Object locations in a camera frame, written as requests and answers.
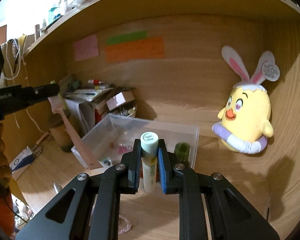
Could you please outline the clear plastic syringe tube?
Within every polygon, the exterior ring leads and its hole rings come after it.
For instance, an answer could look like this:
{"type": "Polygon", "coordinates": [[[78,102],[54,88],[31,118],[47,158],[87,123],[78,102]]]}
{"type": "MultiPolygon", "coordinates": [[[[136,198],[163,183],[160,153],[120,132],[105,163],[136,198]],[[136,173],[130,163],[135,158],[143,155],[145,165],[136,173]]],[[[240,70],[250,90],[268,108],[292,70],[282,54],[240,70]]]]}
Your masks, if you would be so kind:
{"type": "Polygon", "coordinates": [[[61,185],[59,185],[58,183],[56,183],[56,182],[54,182],[53,188],[54,188],[56,194],[58,194],[59,192],[61,192],[62,189],[63,189],[63,187],[61,185]]]}

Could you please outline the pink lip balm tube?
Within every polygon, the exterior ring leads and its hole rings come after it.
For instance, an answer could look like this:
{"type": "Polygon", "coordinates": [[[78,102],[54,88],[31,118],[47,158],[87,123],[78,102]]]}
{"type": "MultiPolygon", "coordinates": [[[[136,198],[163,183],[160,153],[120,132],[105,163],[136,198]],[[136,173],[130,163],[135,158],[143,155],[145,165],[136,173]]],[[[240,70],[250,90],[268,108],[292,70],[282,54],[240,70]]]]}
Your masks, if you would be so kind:
{"type": "Polygon", "coordinates": [[[125,153],[131,152],[133,149],[132,145],[120,144],[117,148],[117,153],[123,155],[125,153]]]}

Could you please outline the dark green pump bottle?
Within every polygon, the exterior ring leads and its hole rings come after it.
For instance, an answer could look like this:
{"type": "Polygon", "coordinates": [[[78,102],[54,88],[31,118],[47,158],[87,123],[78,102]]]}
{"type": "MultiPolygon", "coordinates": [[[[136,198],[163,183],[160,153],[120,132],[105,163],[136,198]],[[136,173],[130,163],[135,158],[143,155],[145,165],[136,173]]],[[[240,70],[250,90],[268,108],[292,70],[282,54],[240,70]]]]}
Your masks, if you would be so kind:
{"type": "Polygon", "coordinates": [[[186,142],[179,142],[174,147],[174,154],[177,156],[178,162],[187,166],[189,163],[189,154],[191,146],[186,142]]]}

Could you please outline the pale green cream tube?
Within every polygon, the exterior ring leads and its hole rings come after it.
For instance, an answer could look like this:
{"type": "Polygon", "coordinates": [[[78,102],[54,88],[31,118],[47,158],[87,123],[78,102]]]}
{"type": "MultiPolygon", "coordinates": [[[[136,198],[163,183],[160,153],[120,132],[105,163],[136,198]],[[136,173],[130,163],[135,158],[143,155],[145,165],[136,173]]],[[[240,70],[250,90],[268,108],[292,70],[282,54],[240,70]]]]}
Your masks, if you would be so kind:
{"type": "Polygon", "coordinates": [[[159,137],[154,132],[145,132],[140,137],[143,185],[146,192],[155,191],[157,177],[157,153],[159,137]]]}

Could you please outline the stack of books and papers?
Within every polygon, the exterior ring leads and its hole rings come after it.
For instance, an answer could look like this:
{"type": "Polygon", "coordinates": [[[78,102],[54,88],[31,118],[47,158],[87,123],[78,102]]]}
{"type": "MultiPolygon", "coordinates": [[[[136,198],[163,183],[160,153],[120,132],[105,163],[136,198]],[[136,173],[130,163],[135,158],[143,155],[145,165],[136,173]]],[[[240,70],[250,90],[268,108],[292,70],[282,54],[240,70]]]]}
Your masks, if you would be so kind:
{"type": "Polygon", "coordinates": [[[68,76],[60,82],[61,96],[64,98],[65,109],[70,112],[79,136],[86,135],[109,113],[134,117],[136,116],[136,101],[126,103],[110,111],[106,101],[122,91],[131,91],[130,88],[104,83],[98,80],[89,80],[82,84],[68,76]]]}

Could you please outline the clear plastic storage bin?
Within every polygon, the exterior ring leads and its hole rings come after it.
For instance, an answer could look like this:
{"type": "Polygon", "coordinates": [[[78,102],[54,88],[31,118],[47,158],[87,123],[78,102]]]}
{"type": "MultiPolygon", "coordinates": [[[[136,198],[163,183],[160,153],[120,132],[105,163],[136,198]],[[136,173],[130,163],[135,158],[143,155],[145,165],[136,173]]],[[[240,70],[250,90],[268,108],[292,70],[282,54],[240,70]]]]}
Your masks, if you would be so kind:
{"type": "Polygon", "coordinates": [[[117,153],[120,144],[133,146],[134,140],[139,139],[144,132],[148,131],[157,133],[160,139],[164,139],[169,152],[173,152],[175,145],[179,142],[188,143],[191,146],[189,163],[192,168],[195,167],[199,139],[197,126],[109,114],[86,134],[82,141],[103,168],[109,168],[121,161],[122,155],[117,153]]]}

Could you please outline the pink sticky note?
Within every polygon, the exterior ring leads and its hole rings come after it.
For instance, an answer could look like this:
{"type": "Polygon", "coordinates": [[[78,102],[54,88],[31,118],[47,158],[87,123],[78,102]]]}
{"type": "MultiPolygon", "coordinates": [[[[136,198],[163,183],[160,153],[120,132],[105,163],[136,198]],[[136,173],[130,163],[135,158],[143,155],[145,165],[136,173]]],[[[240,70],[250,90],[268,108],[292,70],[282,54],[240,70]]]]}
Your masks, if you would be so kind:
{"type": "Polygon", "coordinates": [[[90,59],[99,55],[96,34],[85,37],[73,43],[74,60],[76,62],[90,59]]]}

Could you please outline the yellow chick plush toy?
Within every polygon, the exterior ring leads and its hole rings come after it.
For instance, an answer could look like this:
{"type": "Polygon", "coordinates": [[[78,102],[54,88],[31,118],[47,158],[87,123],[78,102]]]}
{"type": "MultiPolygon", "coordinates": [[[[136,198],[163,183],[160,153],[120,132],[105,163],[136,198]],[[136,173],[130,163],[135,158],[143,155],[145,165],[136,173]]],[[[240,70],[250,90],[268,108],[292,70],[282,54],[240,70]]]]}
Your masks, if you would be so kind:
{"type": "Polygon", "coordinates": [[[230,68],[240,76],[226,105],[217,115],[218,123],[212,126],[229,150],[244,154],[261,153],[274,135],[270,123],[271,104],[263,81],[275,82],[280,77],[280,70],[271,51],[265,51],[259,58],[255,72],[249,76],[248,71],[234,48],[224,46],[222,58],[230,68]]]}

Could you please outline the small white cardboard box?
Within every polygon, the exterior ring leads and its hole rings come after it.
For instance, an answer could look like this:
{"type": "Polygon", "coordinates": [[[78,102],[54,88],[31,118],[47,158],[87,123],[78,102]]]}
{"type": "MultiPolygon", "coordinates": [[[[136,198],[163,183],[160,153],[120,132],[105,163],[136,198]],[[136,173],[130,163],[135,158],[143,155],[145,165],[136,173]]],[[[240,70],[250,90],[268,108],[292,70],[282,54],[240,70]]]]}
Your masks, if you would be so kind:
{"type": "Polygon", "coordinates": [[[106,101],[107,107],[110,111],[120,107],[126,103],[134,101],[134,95],[131,91],[122,91],[119,94],[116,94],[112,98],[106,101]]]}

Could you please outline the green sticky note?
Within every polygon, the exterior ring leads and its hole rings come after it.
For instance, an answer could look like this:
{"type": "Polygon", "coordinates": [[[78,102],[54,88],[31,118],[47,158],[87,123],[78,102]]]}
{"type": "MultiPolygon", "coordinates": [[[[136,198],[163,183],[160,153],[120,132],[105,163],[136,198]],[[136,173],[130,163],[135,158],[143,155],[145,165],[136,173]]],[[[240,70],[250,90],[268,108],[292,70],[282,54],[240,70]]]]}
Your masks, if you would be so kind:
{"type": "Polygon", "coordinates": [[[148,31],[143,30],[112,36],[106,40],[106,45],[112,46],[115,44],[126,43],[130,41],[144,40],[147,38],[147,34],[148,31]]]}

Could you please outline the orange sticky note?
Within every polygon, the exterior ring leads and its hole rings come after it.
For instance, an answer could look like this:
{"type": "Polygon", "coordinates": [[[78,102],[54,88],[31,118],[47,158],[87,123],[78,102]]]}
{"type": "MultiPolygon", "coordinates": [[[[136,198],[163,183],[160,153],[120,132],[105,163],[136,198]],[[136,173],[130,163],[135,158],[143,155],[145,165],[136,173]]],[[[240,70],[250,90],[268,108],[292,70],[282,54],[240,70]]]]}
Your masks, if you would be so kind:
{"type": "Polygon", "coordinates": [[[164,39],[162,37],[109,45],[104,48],[104,51],[108,63],[165,58],[164,39]]]}

